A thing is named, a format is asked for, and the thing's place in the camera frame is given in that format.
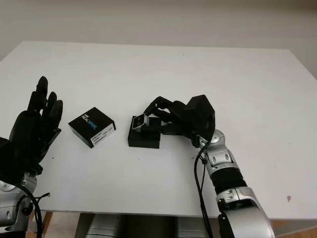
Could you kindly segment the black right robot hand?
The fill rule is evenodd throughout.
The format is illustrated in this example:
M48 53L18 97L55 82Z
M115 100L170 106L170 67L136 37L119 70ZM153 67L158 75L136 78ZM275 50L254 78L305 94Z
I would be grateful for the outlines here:
M145 116L153 114L165 122L165 125L146 125L141 127L143 132L159 132L164 135L182 135L190 139L193 146L198 148L197 138L191 125L184 118L185 104L180 101L169 101L161 96L155 98L144 110Z

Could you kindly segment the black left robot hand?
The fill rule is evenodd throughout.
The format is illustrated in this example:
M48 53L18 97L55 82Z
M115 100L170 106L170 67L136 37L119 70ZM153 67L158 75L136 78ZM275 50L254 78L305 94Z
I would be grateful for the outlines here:
M61 132L62 111L63 101L57 99L54 91L48 94L48 80L42 76L31 94L27 110L18 115L9 137L23 170L37 175L43 172L40 162Z

